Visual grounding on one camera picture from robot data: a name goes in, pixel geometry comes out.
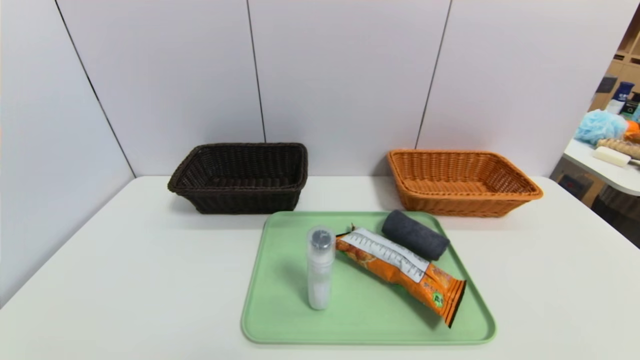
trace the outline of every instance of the white wall panel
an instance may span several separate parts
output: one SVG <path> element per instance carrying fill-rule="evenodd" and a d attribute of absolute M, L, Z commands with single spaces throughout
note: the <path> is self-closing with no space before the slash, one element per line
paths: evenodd
<path fill-rule="evenodd" d="M 0 304 L 133 175 L 56 3 L 2 3 Z"/>
<path fill-rule="evenodd" d="M 454 0 L 418 148 L 496 151 L 547 176 L 637 0 Z"/>
<path fill-rule="evenodd" d="M 312 175 L 368 175 L 415 147 L 449 0 L 250 0 L 266 140 Z"/>
<path fill-rule="evenodd" d="M 58 0 L 136 175 L 196 145 L 263 142 L 245 0 Z"/>

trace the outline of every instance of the product bottle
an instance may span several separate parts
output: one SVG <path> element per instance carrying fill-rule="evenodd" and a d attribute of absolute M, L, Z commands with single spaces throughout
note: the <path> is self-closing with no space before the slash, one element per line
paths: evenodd
<path fill-rule="evenodd" d="M 335 259 L 335 234 L 324 226 L 307 233 L 307 281 L 309 305 L 323 310 L 331 297 L 331 272 Z"/>
<path fill-rule="evenodd" d="M 636 112 L 636 109 L 638 108 L 638 103 L 640 103 L 640 92 L 633 91 L 632 93 L 633 95 L 627 97 L 627 101 L 620 111 L 620 116 L 627 120 L 631 120 L 634 112 Z"/>
<path fill-rule="evenodd" d="M 613 114 L 619 114 L 622 107 L 625 105 L 625 101 L 627 101 L 627 96 L 631 93 L 631 89 L 635 84 L 629 83 L 627 81 L 621 81 L 620 85 L 618 85 L 618 89 L 616 90 L 613 98 L 609 101 L 607 108 L 605 111 Z"/>

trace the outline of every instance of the clear plastic bottle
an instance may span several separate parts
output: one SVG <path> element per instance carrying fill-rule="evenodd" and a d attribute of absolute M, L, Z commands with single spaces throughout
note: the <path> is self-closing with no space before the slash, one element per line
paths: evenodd
<path fill-rule="evenodd" d="M 316 310 L 329 306 L 331 273 L 335 259 L 335 234 L 325 226 L 307 233 L 307 281 L 309 305 Z"/>

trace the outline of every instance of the white table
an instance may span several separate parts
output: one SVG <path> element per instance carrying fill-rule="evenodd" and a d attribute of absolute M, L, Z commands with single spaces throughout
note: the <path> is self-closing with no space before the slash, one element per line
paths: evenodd
<path fill-rule="evenodd" d="M 485 345 L 251 343 L 240 317 L 267 216 L 199 215 L 168 177 L 141 177 L 0 310 L 0 359 L 637 358 L 640 251 L 534 180 L 545 196 L 504 218 L 439 217 L 495 318 Z M 399 207 L 391 178 L 310 177 L 297 210 Z"/>
<path fill-rule="evenodd" d="M 572 163 L 599 177 L 607 185 L 633 196 L 640 196 L 640 171 L 635 164 L 619 167 L 594 158 L 593 147 L 571 139 L 564 156 Z"/>

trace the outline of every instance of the dark brown wicker basket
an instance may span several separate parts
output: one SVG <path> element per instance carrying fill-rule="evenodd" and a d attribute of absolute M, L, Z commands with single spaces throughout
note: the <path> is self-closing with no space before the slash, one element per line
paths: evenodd
<path fill-rule="evenodd" d="M 193 149 L 168 188 L 203 214 L 271 214 L 293 210 L 306 182 L 301 143 L 215 143 Z"/>

